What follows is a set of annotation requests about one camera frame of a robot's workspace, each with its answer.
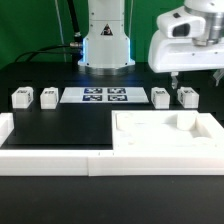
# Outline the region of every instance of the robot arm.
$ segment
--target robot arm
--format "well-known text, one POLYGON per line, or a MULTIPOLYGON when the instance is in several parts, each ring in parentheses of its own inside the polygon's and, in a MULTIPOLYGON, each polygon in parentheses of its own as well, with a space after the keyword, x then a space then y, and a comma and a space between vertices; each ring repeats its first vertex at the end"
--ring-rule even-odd
POLYGON ((224 68, 223 0, 185 0, 157 23, 149 51, 154 72, 224 68))

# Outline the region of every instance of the black table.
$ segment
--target black table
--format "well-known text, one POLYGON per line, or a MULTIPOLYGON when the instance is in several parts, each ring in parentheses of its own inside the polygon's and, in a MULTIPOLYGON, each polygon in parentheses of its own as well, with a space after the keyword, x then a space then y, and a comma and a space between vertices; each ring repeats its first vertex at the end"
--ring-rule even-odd
MULTIPOLYGON (((200 113, 224 125, 224 88, 214 87, 212 71, 186 72, 179 85, 200 94, 200 113)), ((0 112, 13 112, 15 130, 2 146, 10 149, 112 149, 112 110, 154 110, 148 104, 59 104, 40 109, 46 87, 152 87, 171 95, 170 110, 182 110, 168 74, 139 63, 130 74, 96 77, 70 63, 15 63, 0 71, 0 112), (13 110, 11 94, 34 88, 28 110, 13 110)), ((224 177, 0 177, 0 223, 224 223, 224 177)))

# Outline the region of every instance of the white block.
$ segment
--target white block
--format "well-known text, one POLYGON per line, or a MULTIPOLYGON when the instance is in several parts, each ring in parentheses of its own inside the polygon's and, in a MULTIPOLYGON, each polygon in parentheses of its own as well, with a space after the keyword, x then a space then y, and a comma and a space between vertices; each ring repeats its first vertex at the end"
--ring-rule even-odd
POLYGON ((178 101, 184 108, 198 108, 199 94, 190 87, 181 87, 177 90, 178 101))
POLYGON ((33 88, 20 87, 12 94, 12 106, 15 109, 26 109, 33 101, 33 88))
POLYGON ((41 109, 55 109, 58 98, 58 88, 45 88, 40 96, 41 109))
POLYGON ((12 113, 0 114, 0 147, 14 129, 12 113))
POLYGON ((152 88, 151 101, 156 109, 169 109, 170 95, 164 88, 152 88))

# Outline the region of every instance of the green wall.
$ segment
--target green wall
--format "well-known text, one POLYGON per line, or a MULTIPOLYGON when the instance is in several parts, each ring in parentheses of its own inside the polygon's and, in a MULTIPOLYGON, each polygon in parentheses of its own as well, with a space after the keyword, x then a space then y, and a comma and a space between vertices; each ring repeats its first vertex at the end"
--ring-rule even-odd
MULTIPOLYGON (((65 43, 73 41, 66 0, 58 0, 65 43)), ((88 32, 88 1, 74 0, 82 34, 88 32)), ((132 58, 147 61, 148 48, 156 27, 156 17, 177 8, 183 0, 134 0, 131 33, 132 58)), ((131 0, 126 0, 125 31, 128 32, 131 0)), ((0 68, 27 51, 61 44, 54 0, 0 1, 0 68)), ((37 61, 64 61, 62 55, 41 55, 37 61)))

